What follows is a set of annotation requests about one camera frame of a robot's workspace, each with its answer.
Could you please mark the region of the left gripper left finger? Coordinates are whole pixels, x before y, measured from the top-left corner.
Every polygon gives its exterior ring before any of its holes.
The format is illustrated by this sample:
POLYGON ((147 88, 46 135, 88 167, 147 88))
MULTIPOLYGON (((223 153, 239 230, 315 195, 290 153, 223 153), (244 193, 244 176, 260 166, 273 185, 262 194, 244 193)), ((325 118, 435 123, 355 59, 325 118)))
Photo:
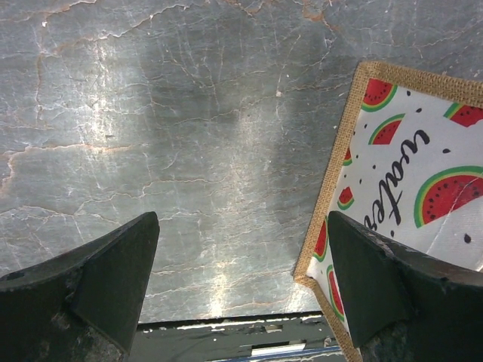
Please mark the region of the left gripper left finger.
POLYGON ((158 244, 148 212, 1 278, 3 361, 125 361, 158 244))

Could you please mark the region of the burlap watermelon canvas bag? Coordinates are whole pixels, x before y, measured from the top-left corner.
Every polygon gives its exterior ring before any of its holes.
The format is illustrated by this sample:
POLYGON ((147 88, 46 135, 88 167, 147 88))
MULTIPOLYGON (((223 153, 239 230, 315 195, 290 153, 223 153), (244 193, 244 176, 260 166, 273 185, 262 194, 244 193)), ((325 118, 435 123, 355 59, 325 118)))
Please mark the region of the burlap watermelon canvas bag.
POLYGON ((355 71, 294 272, 343 354, 352 344, 331 254, 330 212, 482 274, 482 84, 371 61, 355 71))

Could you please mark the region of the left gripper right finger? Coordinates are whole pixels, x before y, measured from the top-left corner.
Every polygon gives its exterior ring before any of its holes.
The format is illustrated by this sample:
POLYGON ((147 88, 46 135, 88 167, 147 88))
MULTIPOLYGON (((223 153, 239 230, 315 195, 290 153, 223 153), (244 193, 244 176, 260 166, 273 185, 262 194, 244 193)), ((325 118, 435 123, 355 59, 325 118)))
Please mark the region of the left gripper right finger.
POLYGON ((341 212, 331 254, 364 361, 480 361, 482 274, 383 237, 341 212))

